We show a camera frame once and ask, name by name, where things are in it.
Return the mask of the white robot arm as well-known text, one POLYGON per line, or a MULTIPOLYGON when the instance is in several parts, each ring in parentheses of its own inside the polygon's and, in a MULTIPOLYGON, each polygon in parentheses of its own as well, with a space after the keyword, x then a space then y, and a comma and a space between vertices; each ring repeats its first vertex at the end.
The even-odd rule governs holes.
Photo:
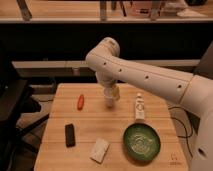
POLYGON ((179 104, 200 118, 189 171, 213 171, 213 79, 121 59, 113 38, 104 38, 87 55, 87 65, 110 96, 118 80, 179 104))

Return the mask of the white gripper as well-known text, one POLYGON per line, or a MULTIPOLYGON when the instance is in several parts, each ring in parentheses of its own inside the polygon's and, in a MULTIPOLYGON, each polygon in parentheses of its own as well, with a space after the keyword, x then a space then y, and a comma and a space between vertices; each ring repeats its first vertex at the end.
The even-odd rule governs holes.
POLYGON ((101 72, 96 72, 95 73, 97 82, 105 87, 105 88, 111 88, 110 90, 110 95, 113 97, 114 100, 119 100, 120 99, 120 91, 119 87, 115 86, 117 83, 117 80, 109 77, 101 72))

